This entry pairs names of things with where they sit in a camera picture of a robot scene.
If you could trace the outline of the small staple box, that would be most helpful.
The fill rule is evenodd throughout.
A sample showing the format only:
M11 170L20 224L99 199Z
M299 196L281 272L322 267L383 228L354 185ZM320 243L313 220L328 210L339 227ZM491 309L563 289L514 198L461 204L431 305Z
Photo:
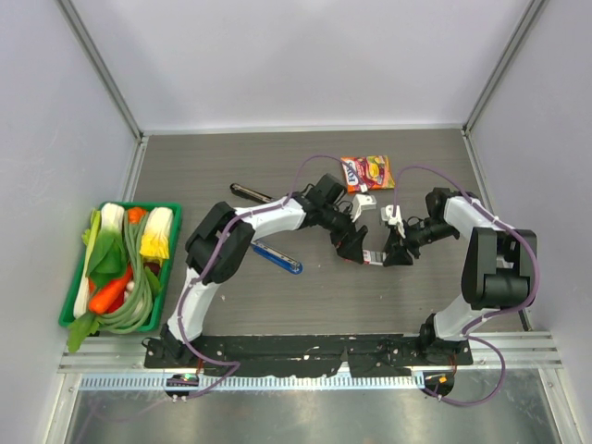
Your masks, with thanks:
M386 259L386 254L378 251L363 250L363 259L366 265L382 266Z

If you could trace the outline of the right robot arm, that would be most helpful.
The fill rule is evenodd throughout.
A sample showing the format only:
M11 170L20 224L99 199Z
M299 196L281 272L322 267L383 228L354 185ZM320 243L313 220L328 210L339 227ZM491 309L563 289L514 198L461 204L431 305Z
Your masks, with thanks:
M435 188L425 204L428 217L415 223L397 205L380 210L389 229L383 266L412 265L422 247L448 237L468 241L461 294L420 327L419 357L437 365L489 318L526 303L535 288L537 236L501 222L472 194Z

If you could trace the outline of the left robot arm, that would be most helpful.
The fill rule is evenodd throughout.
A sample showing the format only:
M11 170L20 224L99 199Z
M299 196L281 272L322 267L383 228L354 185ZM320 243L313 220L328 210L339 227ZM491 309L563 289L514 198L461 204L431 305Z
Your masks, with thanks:
M330 174L304 191L252 207L217 203L188 238L187 271L176 311L161 330L166 359L178 369L190 367L197 356L193 343L203 332L204 318L222 283L232 278L253 241L280 232L321 227L339 257L364 263L367 227L356 227L362 211L374 209L376 198L361 192L345 210L339 199L346 188Z

